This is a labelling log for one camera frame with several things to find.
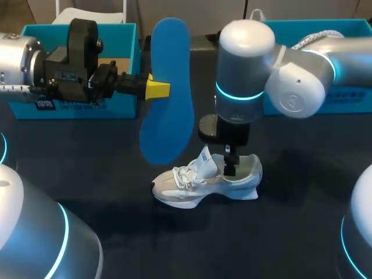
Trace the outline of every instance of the blue insole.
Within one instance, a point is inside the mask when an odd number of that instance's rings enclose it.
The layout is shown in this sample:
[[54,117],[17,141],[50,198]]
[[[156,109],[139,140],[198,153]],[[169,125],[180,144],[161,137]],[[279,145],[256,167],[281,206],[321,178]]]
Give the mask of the blue insole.
[[168,98],[153,99],[139,132],[144,157],[153,164],[177,158],[194,127],[190,91],[190,36],[179,19],[163,19],[151,38],[151,68],[155,81],[170,84]]

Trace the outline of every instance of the storage box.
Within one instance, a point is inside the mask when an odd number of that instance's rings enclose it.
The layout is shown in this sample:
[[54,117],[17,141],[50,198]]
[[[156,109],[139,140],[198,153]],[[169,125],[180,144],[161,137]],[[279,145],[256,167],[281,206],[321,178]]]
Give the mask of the storage box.
[[[69,25],[29,25],[22,35],[38,38],[46,51],[53,51],[67,44],[68,29]],[[98,36],[103,41],[99,62],[107,63],[105,58],[111,58],[117,60],[119,70],[128,68],[130,74],[140,73],[141,50],[135,24],[99,24]],[[66,101],[41,105],[51,110],[40,110],[40,106],[37,109],[35,103],[9,103],[17,119],[132,119],[136,116],[137,97],[114,92],[111,99],[99,105]]]
[[[265,22],[273,31],[278,44],[292,47],[309,34],[336,30],[345,37],[370,37],[372,29],[363,19],[345,20],[274,20]],[[372,88],[332,87],[318,113],[372,112]],[[278,115],[267,95],[264,113]]]

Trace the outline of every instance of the cardboard box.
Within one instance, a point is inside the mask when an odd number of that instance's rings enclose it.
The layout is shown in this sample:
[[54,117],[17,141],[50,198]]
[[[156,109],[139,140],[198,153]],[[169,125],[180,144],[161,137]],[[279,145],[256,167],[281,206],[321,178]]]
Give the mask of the cardboard box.
[[[67,44],[68,28],[68,25],[25,26],[22,35],[38,38],[46,51],[53,51]],[[141,50],[135,24],[99,24],[98,34],[104,43],[100,63],[116,60],[118,73],[140,73]],[[133,119],[137,98],[114,92],[111,99],[105,99],[99,105],[45,101],[38,106],[16,102],[10,102],[9,106],[17,119]]]

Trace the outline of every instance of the white sneaker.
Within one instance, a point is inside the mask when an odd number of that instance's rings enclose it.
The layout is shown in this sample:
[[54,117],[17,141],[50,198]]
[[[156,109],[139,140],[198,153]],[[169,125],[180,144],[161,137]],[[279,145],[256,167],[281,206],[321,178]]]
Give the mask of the white sneaker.
[[175,208],[194,208],[207,195],[218,193],[231,199],[257,199],[256,187],[262,165],[252,154],[240,156],[235,176],[224,176],[223,155],[210,154],[205,145],[199,157],[187,167],[174,167],[153,180],[155,198]]

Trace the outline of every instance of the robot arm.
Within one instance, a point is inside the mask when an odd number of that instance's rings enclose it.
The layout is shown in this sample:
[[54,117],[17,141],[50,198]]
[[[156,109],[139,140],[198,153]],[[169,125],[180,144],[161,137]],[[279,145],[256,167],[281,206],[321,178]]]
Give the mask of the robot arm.
[[250,123],[262,116],[263,93],[281,113],[314,115],[332,85],[372,87],[372,38],[316,38],[296,49],[275,43],[264,23],[237,20],[220,34],[216,114],[204,116],[199,136],[225,145],[225,175],[235,175],[235,154]]

